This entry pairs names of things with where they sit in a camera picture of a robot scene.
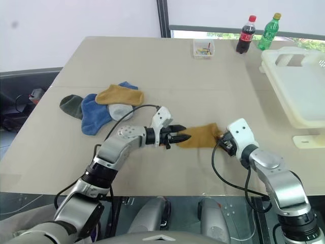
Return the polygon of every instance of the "plastic bottle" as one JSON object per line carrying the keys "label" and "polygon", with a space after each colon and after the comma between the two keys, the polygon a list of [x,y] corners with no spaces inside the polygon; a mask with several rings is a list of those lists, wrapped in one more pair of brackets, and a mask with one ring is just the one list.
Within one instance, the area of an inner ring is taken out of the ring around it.
{"label": "plastic bottle", "polygon": [[239,41],[236,47],[236,52],[242,54],[248,51],[249,44],[253,39],[255,33],[255,25],[256,16],[249,16],[248,23],[242,28],[242,32],[240,33]]}
{"label": "plastic bottle", "polygon": [[266,50],[270,48],[270,45],[279,30],[279,19],[281,18],[280,13],[275,13],[271,22],[265,26],[264,34],[258,43],[260,50]]}

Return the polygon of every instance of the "green soda bottle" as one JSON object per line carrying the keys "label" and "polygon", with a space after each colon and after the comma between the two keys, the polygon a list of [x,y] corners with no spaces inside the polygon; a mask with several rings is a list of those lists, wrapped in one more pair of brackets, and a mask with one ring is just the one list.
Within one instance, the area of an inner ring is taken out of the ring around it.
{"label": "green soda bottle", "polygon": [[264,34],[257,45],[260,50],[266,50],[270,48],[270,45],[275,37],[275,34],[279,30],[280,18],[281,18],[281,14],[275,13],[271,22],[265,26]]}

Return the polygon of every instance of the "blue sock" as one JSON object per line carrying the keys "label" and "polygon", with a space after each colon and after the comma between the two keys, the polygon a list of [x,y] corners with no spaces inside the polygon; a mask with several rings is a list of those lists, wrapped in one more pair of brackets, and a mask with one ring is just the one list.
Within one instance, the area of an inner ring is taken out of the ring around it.
{"label": "blue sock", "polygon": [[122,83],[119,83],[119,86],[123,86],[123,87],[129,88],[129,89],[133,89],[133,90],[137,90],[138,89],[137,86],[131,85],[127,81],[122,82]]}
{"label": "blue sock", "polygon": [[85,135],[94,136],[100,128],[112,120],[106,105],[95,102],[97,94],[88,94],[81,102],[83,118],[81,130]]}

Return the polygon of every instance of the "red bottle cap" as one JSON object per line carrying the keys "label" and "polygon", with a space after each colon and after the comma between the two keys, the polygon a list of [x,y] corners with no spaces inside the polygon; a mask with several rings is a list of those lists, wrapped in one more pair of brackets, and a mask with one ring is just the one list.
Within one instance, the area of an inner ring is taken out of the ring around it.
{"label": "red bottle cap", "polygon": [[251,15],[248,19],[248,21],[250,22],[255,22],[256,21],[256,16],[255,15]]}

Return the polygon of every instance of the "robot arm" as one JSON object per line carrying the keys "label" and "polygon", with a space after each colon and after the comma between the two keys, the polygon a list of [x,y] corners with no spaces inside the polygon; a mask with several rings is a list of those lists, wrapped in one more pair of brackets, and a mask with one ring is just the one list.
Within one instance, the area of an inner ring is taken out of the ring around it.
{"label": "robot arm", "polygon": [[282,157],[258,147],[247,122],[241,118],[227,127],[219,145],[251,167],[265,184],[286,243],[325,243],[300,179]]}
{"label": "robot arm", "polygon": [[123,126],[114,136],[104,141],[96,156],[77,180],[54,216],[54,221],[39,224],[9,243],[68,244],[90,235],[98,223],[104,207],[100,203],[106,196],[117,172],[129,154],[145,145],[165,145],[190,138],[177,132],[185,130],[181,125],[169,126],[171,114],[160,107],[154,115],[151,127]]}

